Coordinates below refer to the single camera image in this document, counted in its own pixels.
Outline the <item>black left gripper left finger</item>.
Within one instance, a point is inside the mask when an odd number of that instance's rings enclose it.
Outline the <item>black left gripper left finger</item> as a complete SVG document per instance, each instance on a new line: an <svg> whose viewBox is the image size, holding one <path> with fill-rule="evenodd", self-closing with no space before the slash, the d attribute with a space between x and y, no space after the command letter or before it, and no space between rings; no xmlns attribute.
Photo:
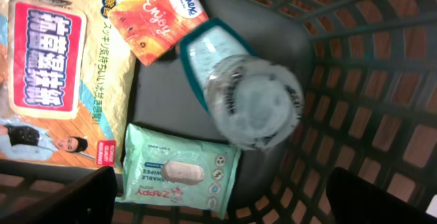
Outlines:
<svg viewBox="0 0 437 224"><path fill-rule="evenodd" d="M110 223L117 180L105 166L68 184L47 198L1 218L3 224Z"/></svg>

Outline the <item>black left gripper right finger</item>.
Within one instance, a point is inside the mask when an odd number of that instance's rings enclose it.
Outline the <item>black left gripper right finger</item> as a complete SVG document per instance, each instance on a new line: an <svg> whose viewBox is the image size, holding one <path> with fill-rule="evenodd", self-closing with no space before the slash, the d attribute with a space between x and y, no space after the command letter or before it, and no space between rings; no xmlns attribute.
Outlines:
<svg viewBox="0 0 437 224"><path fill-rule="evenodd" d="M436 224L436 218L336 167L326 196L337 224Z"/></svg>

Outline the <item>mint green wet wipes pack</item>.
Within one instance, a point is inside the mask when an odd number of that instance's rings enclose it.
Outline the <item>mint green wet wipes pack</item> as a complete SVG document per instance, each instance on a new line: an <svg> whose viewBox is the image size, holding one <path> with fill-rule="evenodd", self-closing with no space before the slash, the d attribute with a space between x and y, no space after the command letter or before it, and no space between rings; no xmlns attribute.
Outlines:
<svg viewBox="0 0 437 224"><path fill-rule="evenodd" d="M225 218L241 151L129 124L120 203L186 206Z"/></svg>

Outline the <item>snack bag with red label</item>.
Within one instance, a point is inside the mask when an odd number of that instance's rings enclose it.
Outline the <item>snack bag with red label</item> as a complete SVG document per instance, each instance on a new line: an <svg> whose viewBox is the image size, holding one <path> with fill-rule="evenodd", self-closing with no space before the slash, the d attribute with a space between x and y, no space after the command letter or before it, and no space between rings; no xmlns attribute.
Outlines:
<svg viewBox="0 0 437 224"><path fill-rule="evenodd" d="M122 0L1 0L1 158L122 170L135 56Z"/></svg>

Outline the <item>teal mouthwash bottle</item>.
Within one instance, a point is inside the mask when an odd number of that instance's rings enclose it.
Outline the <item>teal mouthwash bottle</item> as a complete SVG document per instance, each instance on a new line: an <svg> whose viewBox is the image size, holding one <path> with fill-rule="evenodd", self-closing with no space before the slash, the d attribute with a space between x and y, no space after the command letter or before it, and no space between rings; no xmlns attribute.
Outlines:
<svg viewBox="0 0 437 224"><path fill-rule="evenodd" d="M258 57L229 25L210 19L178 47L196 98L228 142L243 150L265 150L295 131L304 107L298 78Z"/></svg>

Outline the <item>orange Kleenex tissue pack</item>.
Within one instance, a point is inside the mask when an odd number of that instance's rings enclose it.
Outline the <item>orange Kleenex tissue pack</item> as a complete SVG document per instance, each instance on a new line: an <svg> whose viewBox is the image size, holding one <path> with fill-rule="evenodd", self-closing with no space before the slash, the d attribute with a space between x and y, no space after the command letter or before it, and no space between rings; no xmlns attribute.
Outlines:
<svg viewBox="0 0 437 224"><path fill-rule="evenodd" d="M108 18L137 59L149 66L208 15L200 0L123 0Z"/></svg>

